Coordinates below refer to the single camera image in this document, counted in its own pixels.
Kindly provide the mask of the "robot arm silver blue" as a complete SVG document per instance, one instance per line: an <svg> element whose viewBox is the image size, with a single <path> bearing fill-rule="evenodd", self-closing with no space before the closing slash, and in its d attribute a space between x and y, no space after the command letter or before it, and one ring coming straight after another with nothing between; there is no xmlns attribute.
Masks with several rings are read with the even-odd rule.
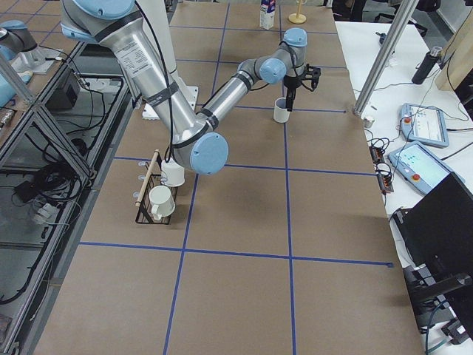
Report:
<svg viewBox="0 0 473 355"><path fill-rule="evenodd" d="M160 32L148 38L143 29L147 12L137 1L62 1L63 34L76 41L110 49L143 99L170 133L169 152L182 167L213 175L228 159L228 143L216 128L258 81L288 89L289 101L308 71L307 33L290 28L276 51L243 61L199 112L186 100L166 66L159 43Z"/></svg>

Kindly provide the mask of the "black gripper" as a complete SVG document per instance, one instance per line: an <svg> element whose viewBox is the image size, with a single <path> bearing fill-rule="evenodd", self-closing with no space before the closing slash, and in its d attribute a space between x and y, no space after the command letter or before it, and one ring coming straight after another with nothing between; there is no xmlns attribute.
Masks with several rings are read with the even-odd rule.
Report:
<svg viewBox="0 0 473 355"><path fill-rule="evenodd" d="M285 108L288 112L292 112L293 104L296 98L296 90L302 85L302 81L299 76L292 77L286 75L283 79L283 84L287 89L285 96Z"/></svg>

